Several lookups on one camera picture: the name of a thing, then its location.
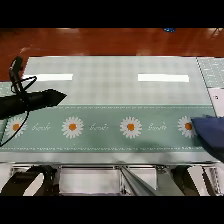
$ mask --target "wooden floor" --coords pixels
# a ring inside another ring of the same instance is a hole
[[[222,28],[8,28],[0,29],[0,81],[17,55],[160,55],[224,57]]]

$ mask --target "checkered tablecloth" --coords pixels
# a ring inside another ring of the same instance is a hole
[[[72,81],[36,82],[29,91],[54,88],[64,105],[211,105],[195,57],[30,57],[25,75],[71,73]],[[189,83],[139,82],[139,73],[188,75]]]
[[[198,57],[207,87],[224,88],[224,58]]]

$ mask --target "orange flower center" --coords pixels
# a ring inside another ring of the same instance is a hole
[[[76,129],[76,124],[70,124],[70,125],[69,125],[69,129],[70,129],[71,131],[74,131],[74,130]]]
[[[135,129],[134,124],[128,124],[128,130],[133,131]]]
[[[13,131],[17,131],[19,129],[19,124],[14,124],[12,126]]]
[[[186,123],[186,124],[185,124],[185,128],[186,128],[187,130],[192,130],[192,124],[191,124],[191,123]]]

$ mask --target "daisy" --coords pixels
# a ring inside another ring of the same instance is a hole
[[[83,121],[78,117],[69,117],[63,122],[62,131],[66,138],[71,139],[82,134],[83,126]]]
[[[179,131],[182,131],[182,135],[185,135],[185,137],[193,138],[196,135],[195,129],[189,117],[185,116],[179,119],[177,127]]]
[[[14,117],[14,118],[12,118],[7,123],[6,129],[5,129],[6,135],[8,135],[8,137],[10,138],[19,129],[19,127],[22,125],[23,121],[24,121],[24,119],[22,117]],[[15,138],[17,138],[20,135],[22,135],[23,131],[25,131],[26,128],[27,128],[27,125],[26,125],[26,122],[25,122],[25,124],[22,126],[22,128],[15,135]]]
[[[120,131],[123,131],[123,135],[126,135],[126,138],[135,138],[135,136],[141,134],[140,130],[142,130],[140,121],[134,117],[126,117],[126,119],[123,119],[120,127]]]

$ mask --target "table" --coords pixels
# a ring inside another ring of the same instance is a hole
[[[182,81],[138,81],[138,74]],[[216,161],[203,150],[189,123],[190,117],[215,115],[195,57],[30,57],[24,72],[28,75],[67,77],[37,81],[29,89],[53,88],[67,97],[56,108],[32,112],[27,130],[1,148],[2,162]],[[9,83],[0,88],[1,94],[9,94]]]

